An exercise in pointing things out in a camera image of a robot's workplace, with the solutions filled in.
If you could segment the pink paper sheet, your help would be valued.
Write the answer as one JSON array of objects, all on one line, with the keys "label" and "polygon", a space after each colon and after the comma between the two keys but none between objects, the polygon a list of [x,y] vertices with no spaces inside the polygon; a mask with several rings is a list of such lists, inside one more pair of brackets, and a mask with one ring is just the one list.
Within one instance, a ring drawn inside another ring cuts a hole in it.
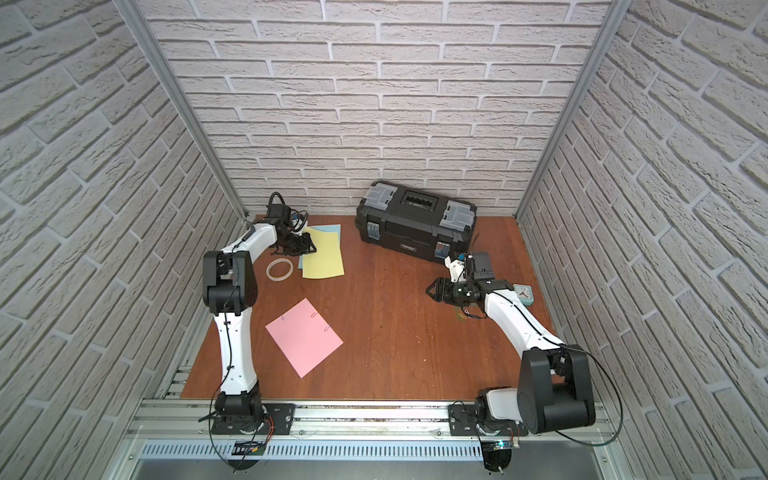
[{"label": "pink paper sheet", "polygon": [[266,330],[300,378],[304,378],[342,344],[330,326],[322,331],[326,320],[303,299],[287,312],[266,325]]}]

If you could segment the small teal alarm clock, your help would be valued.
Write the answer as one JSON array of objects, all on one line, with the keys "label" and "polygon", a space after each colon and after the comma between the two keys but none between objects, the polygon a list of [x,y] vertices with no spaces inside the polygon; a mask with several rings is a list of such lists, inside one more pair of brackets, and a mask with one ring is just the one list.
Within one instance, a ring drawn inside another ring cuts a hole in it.
[{"label": "small teal alarm clock", "polygon": [[533,288],[530,285],[514,284],[513,289],[523,305],[530,306],[534,303]]}]

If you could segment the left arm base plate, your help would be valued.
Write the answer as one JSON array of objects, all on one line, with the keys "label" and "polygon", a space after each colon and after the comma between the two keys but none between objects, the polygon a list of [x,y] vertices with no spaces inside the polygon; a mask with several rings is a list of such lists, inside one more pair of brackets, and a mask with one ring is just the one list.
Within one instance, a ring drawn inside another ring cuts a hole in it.
[{"label": "left arm base plate", "polygon": [[216,415],[212,420],[213,435],[288,435],[293,424],[296,404],[268,402],[261,412],[252,415]]}]

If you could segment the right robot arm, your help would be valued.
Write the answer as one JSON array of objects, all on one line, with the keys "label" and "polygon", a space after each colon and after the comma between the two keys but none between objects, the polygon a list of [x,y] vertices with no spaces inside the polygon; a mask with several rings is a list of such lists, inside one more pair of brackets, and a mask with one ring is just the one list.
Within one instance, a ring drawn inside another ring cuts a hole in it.
[{"label": "right robot arm", "polygon": [[495,277],[487,253],[447,257],[444,264],[449,275],[436,279],[427,295],[457,307],[477,305],[520,357],[517,386],[480,391],[477,417],[520,421],[534,434],[593,425],[596,410],[587,353],[550,333],[530,313],[514,285]]}]

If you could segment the clear tape roll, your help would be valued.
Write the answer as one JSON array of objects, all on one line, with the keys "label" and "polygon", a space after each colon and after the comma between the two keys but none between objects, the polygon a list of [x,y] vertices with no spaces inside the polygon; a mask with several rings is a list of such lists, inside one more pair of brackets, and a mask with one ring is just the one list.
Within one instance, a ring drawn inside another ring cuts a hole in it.
[{"label": "clear tape roll", "polygon": [[294,263],[288,258],[277,258],[268,264],[265,273],[269,280],[283,282],[294,273]]}]

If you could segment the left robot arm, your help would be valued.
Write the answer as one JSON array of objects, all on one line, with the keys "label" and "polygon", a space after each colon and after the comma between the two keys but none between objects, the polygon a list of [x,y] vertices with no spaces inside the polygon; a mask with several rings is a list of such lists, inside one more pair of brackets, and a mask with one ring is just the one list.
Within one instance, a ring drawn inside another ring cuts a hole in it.
[{"label": "left robot arm", "polygon": [[251,351],[251,313],[258,298],[254,261],[271,249],[281,260],[314,253],[304,231],[308,214],[271,203],[267,216],[247,224],[232,244],[204,254],[202,298],[213,315],[220,342],[222,381],[212,395],[216,427],[254,432],[265,421]]}]

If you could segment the aluminium front rail frame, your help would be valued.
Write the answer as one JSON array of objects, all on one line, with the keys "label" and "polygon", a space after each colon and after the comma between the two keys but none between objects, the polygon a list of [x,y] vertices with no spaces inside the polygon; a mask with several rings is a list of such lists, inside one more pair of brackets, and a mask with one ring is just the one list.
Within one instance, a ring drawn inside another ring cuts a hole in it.
[{"label": "aluminium front rail frame", "polygon": [[614,432],[603,408],[594,425],[531,433],[519,420],[480,425],[469,401],[270,400],[270,423],[256,433],[228,427],[213,434],[204,400],[145,400],[125,434],[124,462],[259,460],[480,461],[485,450],[526,443],[554,447],[602,444]]}]

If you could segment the black plastic toolbox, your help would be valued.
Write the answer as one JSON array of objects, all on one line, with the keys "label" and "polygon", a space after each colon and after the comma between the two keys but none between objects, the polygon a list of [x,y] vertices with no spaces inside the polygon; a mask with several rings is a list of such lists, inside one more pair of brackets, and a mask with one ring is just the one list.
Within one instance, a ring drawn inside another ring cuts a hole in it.
[{"label": "black plastic toolbox", "polygon": [[355,226],[366,243],[441,264],[466,256],[476,221],[471,202],[376,181],[357,206]]}]

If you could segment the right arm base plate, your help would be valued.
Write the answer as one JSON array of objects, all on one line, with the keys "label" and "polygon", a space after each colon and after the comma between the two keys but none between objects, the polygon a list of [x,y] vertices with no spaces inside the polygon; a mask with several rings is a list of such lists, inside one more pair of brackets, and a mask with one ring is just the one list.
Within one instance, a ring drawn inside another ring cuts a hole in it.
[{"label": "right arm base plate", "polygon": [[447,407],[448,426],[453,437],[520,438],[529,435],[518,420],[498,420],[477,413],[473,403],[455,401]]}]

